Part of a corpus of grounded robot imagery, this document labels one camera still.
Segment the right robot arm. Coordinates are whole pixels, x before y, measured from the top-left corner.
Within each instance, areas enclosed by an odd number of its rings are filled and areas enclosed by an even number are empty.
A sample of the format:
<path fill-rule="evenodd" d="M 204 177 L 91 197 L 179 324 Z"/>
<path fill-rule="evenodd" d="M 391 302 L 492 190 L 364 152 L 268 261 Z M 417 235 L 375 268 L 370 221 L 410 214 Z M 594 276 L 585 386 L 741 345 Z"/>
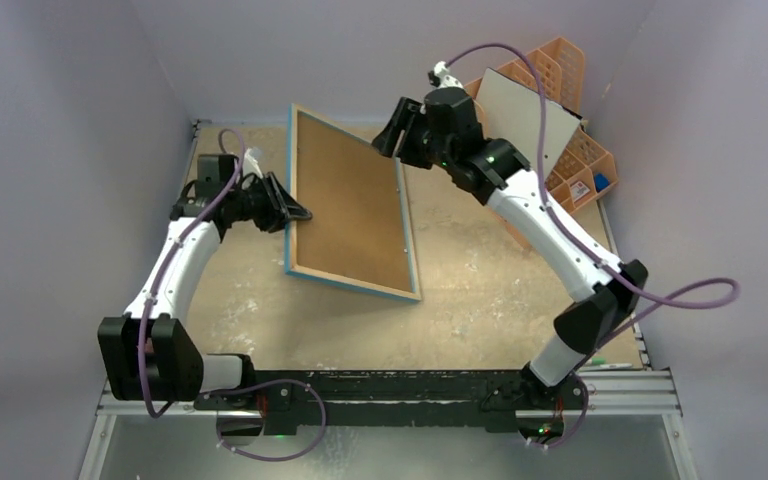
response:
<path fill-rule="evenodd" d="M 441 167 L 455 186 L 523 235 L 561 280 L 572 303 L 522 370 L 524 399 L 548 405 L 561 383 L 635 309 L 646 267 L 603 248 L 541 192 L 541 178 L 524 154 L 506 139 L 485 137 L 474 102 L 461 87 L 437 88 L 422 101 L 401 98 L 372 146 L 405 165 Z"/>

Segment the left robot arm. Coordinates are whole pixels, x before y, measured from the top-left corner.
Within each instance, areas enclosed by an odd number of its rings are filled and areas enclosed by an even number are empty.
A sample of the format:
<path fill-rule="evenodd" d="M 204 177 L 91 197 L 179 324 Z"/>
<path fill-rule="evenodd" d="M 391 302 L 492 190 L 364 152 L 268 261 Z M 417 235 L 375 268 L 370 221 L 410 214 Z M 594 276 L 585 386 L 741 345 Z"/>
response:
<path fill-rule="evenodd" d="M 118 316 L 102 319 L 97 338 L 112 395 L 123 401 L 186 402 L 219 391 L 232 408 L 257 399 L 258 382 L 246 354 L 204 354 L 185 329 L 191 302 L 227 231 L 251 222 L 282 231 L 311 219 L 272 172 L 261 152 L 197 159 L 197 176 L 173 204 L 166 237 L 148 279 Z"/>

